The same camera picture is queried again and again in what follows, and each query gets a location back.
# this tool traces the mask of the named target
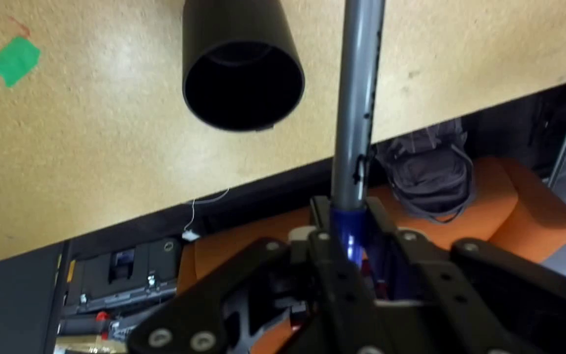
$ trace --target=wire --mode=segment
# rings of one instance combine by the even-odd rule
[[[196,219],[196,204],[212,204],[212,202],[218,202],[218,200],[222,200],[226,194],[230,192],[230,188],[226,188],[222,194],[218,194],[218,196],[214,196],[214,198],[190,198],[190,217],[189,217],[189,221],[183,225],[183,231],[187,231],[190,225],[192,225],[192,221]]]

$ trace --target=black cylindrical tube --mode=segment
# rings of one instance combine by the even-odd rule
[[[279,0],[187,0],[183,94],[194,115],[263,129],[301,99],[304,74]]]

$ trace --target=wooden board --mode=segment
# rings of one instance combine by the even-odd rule
[[[37,68],[0,80],[0,257],[332,155],[344,0],[283,0],[306,72],[289,119],[228,133],[181,97],[183,0],[0,1]],[[566,82],[566,0],[387,1],[373,139]]]

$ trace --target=gray fabric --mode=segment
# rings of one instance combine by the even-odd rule
[[[460,119],[442,121],[377,147],[395,198],[416,215],[454,219],[473,200],[473,166]]]

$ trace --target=green marking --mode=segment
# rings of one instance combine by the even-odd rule
[[[37,62],[41,50],[25,37],[14,37],[0,50],[0,76],[6,86],[20,82]]]

